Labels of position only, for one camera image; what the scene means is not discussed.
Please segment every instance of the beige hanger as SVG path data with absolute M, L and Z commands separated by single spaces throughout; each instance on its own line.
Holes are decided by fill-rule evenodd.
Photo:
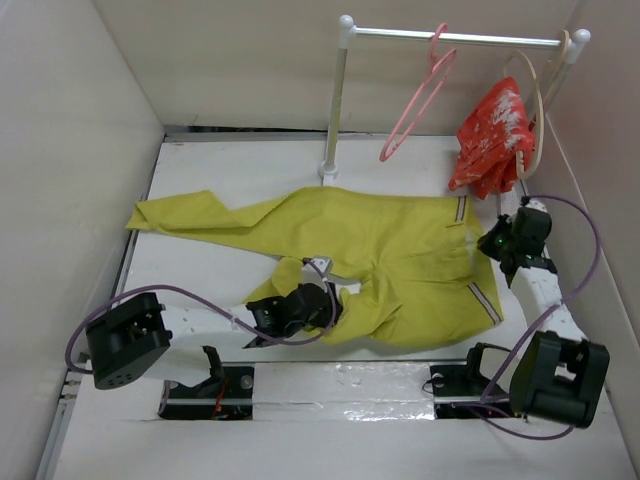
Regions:
M 531 164 L 529 165 L 529 168 L 527 170 L 524 169 L 524 153 L 521 150 L 516 151 L 516 171 L 518 173 L 518 178 L 520 180 L 526 180 L 535 173 L 538 165 L 540 165 L 540 157 L 542 156 L 542 144 L 544 142 L 544 111 L 542 110 L 542 94 L 540 93 L 540 84 L 536 75 L 536 71 L 533 68 L 531 60 L 529 60 L 529 57 L 527 57 L 520 50 L 514 50 L 505 60 L 504 67 L 502 68 L 502 74 L 505 77 L 509 76 L 507 74 L 507 67 L 509 66 L 511 60 L 513 60 L 514 58 L 520 60 L 525 65 L 525 67 L 527 67 L 526 70 L 529 73 L 529 78 L 533 84 L 532 94 L 535 101 L 534 113 L 536 116 L 536 124 L 533 128 L 533 132 L 535 135 L 536 150 L 534 152 Z
M 562 62 L 564 61 L 564 58 L 567 54 L 569 43 L 571 41 L 569 32 L 567 30 L 561 30 L 560 33 L 558 34 L 558 38 L 560 40 L 560 49 L 558 50 L 558 54 L 555 56 L 555 58 L 549 61 L 545 66 L 542 73 L 542 78 L 553 78 L 553 76 L 555 76 L 555 73 L 562 66 Z M 542 157 L 542 145 L 544 143 L 544 111 L 543 111 L 544 100 L 542 98 L 542 93 L 540 92 L 540 80 L 536 75 L 536 71 L 533 68 L 533 64 L 531 63 L 531 60 L 529 60 L 529 57 L 527 57 L 520 50 L 514 50 L 509 54 L 509 56 L 504 62 L 504 67 L 502 69 L 503 75 L 505 77 L 508 76 L 507 67 L 509 66 L 509 63 L 511 62 L 511 60 L 513 60 L 514 58 L 517 58 L 518 60 L 520 60 L 526 67 L 526 70 L 529 73 L 529 78 L 531 80 L 532 87 L 533 87 L 532 95 L 534 99 L 534 108 L 535 108 L 534 114 L 536 118 L 536 123 L 533 131 L 535 135 L 536 150 L 535 150 L 533 159 L 531 161 L 531 164 L 529 165 L 529 168 L 527 170 L 524 169 L 524 153 L 522 151 L 516 152 L 516 172 L 518 173 L 518 178 L 520 180 L 526 180 L 527 178 L 530 178 L 535 173 L 535 171 L 538 168 L 538 165 L 540 165 L 540 159 Z

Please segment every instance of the white wall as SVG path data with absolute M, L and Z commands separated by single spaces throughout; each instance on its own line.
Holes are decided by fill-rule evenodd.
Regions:
M 447 22 L 451 32 L 553 38 L 575 2 L 94 0 L 163 124 L 303 129 L 327 127 L 342 14 L 361 26 L 428 30 Z M 426 72 L 427 49 L 356 39 L 342 128 L 390 131 Z M 458 53 L 421 132 L 452 134 L 506 55 L 480 47 Z
M 0 478 L 33 478 L 163 132 L 89 0 L 0 1 Z
M 640 471 L 640 162 L 637 153 L 638 0 L 580 2 L 570 28 L 585 27 L 593 39 L 584 50 L 550 112 L 559 142 L 548 135 L 534 190 L 584 200 L 600 227 L 608 265 L 572 302 L 574 318 L 595 341 L 607 345 L 610 397 Z M 551 206 L 551 252 L 567 291 L 593 257 L 584 221 Z

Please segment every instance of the black bracket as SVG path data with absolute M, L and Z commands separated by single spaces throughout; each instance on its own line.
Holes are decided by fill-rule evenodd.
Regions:
M 551 216 L 547 212 L 522 206 L 514 218 L 500 215 L 493 228 L 478 240 L 478 249 L 500 262 L 500 270 L 511 286 L 518 268 L 558 273 L 553 261 L 543 256 L 550 232 Z
M 566 366 L 574 378 L 556 375 L 558 366 Z M 516 412 L 587 428 L 608 366 L 609 352 L 603 345 L 536 332 L 511 378 L 511 406 Z
M 86 328 L 93 381 L 110 390 L 140 378 L 169 348 L 155 293 L 143 293 L 101 315 Z
M 336 300 L 336 319 L 342 313 L 335 285 L 329 288 Z M 274 338 L 288 338 L 304 328 L 325 328 L 333 315 L 331 297 L 321 287 L 313 283 L 298 285 L 286 297 L 275 296 L 247 303 L 247 309 L 253 312 L 256 328 Z M 244 348 L 266 347 L 266 340 L 256 337 Z

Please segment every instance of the white floor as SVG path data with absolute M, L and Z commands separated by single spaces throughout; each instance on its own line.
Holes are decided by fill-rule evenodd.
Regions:
M 458 148 L 455 138 L 409 139 L 386 164 L 377 161 L 382 142 L 374 136 L 341 140 L 337 186 L 379 194 L 450 195 L 446 185 Z M 149 196 L 210 189 L 231 208 L 253 204 L 319 185 L 316 171 L 324 147 L 324 140 L 167 143 Z M 515 195 L 505 196 L 503 212 L 516 208 Z M 474 209 L 485 228 L 493 225 L 494 200 L 474 201 Z M 268 278 L 275 264 L 273 258 L 250 252 L 144 233 L 137 239 L 125 287 L 171 283 L 231 306 Z M 502 275 L 496 277 L 505 322 L 440 350 L 407 352 L 366 341 L 338 347 L 216 347 L 227 362 L 464 358 L 477 341 L 510 346 L 524 331 L 517 300 Z M 195 306 L 173 294 L 160 293 L 159 298 Z M 559 442 L 530 442 L 505 437 L 480 421 L 166 422 L 155 416 L 160 391 L 160 381 L 140 380 L 99 392 L 85 378 L 55 478 L 635 478 L 604 396 L 591 428 Z M 507 423 L 531 433 L 562 428 Z

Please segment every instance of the pink hanger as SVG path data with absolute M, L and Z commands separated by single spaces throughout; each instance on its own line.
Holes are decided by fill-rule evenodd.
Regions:
M 402 144 L 402 142 L 404 142 L 405 138 L 407 138 L 409 136 L 409 134 L 411 134 L 411 132 L 413 131 L 415 126 L 418 124 L 418 122 L 420 121 L 420 119 L 424 115 L 424 112 L 427 110 L 427 107 L 429 106 L 431 101 L 434 99 L 434 97 L 436 96 L 436 94 L 438 93 L 438 91 L 440 90 L 442 85 L 444 84 L 445 80 L 447 79 L 447 75 L 449 75 L 449 70 L 451 70 L 451 65 L 453 64 L 453 59 L 456 57 L 456 49 L 454 48 L 454 49 L 449 50 L 445 54 L 445 56 L 442 57 L 439 60 L 438 60 L 438 55 L 435 53 L 435 48 L 436 48 L 436 45 L 438 44 L 438 38 L 440 37 L 440 34 L 442 32 L 446 32 L 446 31 L 447 31 L 447 24 L 446 23 L 442 23 L 442 24 L 440 24 L 438 29 L 433 34 L 433 37 L 431 38 L 431 47 L 429 49 L 429 61 L 430 61 L 431 65 L 430 65 L 429 72 L 427 73 L 427 76 L 425 77 L 423 82 L 418 87 L 418 90 L 416 90 L 416 93 L 413 94 L 413 98 L 411 98 L 411 100 L 409 101 L 409 104 L 407 105 L 407 108 L 405 108 L 404 112 L 402 112 L 402 115 L 400 116 L 400 119 L 398 120 L 398 123 L 396 123 L 396 126 L 393 127 L 393 130 L 391 131 L 391 134 L 389 135 L 389 138 L 387 139 L 387 141 L 385 142 L 384 146 L 382 147 L 382 151 L 380 152 L 380 161 L 381 162 L 386 162 L 389 159 L 389 157 L 391 157 L 391 155 L 393 155 L 393 152 L 395 152 L 398 149 L 398 147 Z M 445 65 L 446 65 L 447 69 L 446 69 L 444 75 L 442 76 L 442 78 L 440 79 L 438 84 L 434 87 L 433 91 L 431 92 L 431 95 L 429 95 L 429 98 L 427 98 L 427 100 L 422 105 L 422 108 L 420 108 L 420 110 L 418 111 L 418 114 L 415 116 L 413 121 L 409 124 L 409 126 L 407 127 L 405 132 L 402 134 L 402 136 L 400 137 L 400 140 L 398 140 L 395 143 L 395 145 L 393 145 L 393 147 L 391 147 L 391 151 L 389 152 L 389 147 L 391 146 L 391 142 L 396 137 L 396 135 L 398 135 L 398 130 L 400 130 L 400 127 L 402 126 L 404 121 L 409 116 L 409 113 L 411 112 L 411 110 L 413 110 L 413 107 L 415 106 L 416 102 L 418 101 L 418 98 L 420 97 L 420 95 L 422 95 L 422 92 L 424 91 L 424 89 L 427 88 L 427 85 L 429 85 L 429 82 L 431 82 L 433 77 L 435 77 L 435 75 L 442 68 L 444 68 Z

